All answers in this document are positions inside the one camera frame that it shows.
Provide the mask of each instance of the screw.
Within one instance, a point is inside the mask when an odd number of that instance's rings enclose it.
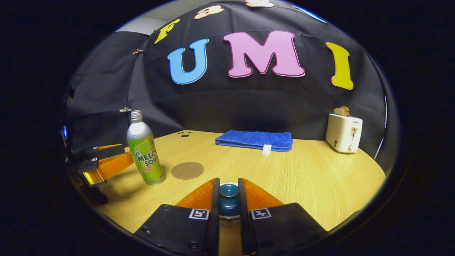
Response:
[[[191,249],[197,249],[199,247],[199,245],[197,243],[191,242],[188,244],[188,247],[190,247]]]

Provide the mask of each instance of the cork coaster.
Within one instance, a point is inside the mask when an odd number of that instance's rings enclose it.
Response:
[[[194,179],[204,172],[204,166],[197,162],[181,163],[172,168],[171,173],[177,179]]]

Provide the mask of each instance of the folded towel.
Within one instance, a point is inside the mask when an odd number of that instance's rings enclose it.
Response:
[[[272,151],[287,152],[292,148],[291,133],[264,133],[229,131],[215,139],[217,145],[257,148],[272,145]]]

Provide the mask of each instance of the pink letter m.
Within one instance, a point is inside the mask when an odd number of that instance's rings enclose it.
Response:
[[[230,77],[247,77],[252,74],[252,68],[247,66],[246,56],[261,74],[267,72],[270,61],[275,55],[277,64],[273,72],[285,77],[301,77],[305,70],[300,66],[295,52],[293,39],[295,35],[287,31],[272,31],[268,34],[264,45],[252,38],[246,32],[236,32],[225,35],[223,39],[231,45],[232,68]]]

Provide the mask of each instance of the blue ceramic cup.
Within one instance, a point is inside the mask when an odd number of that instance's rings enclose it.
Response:
[[[221,216],[239,215],[238,187],[234,184],[221,185],[218,202]]]

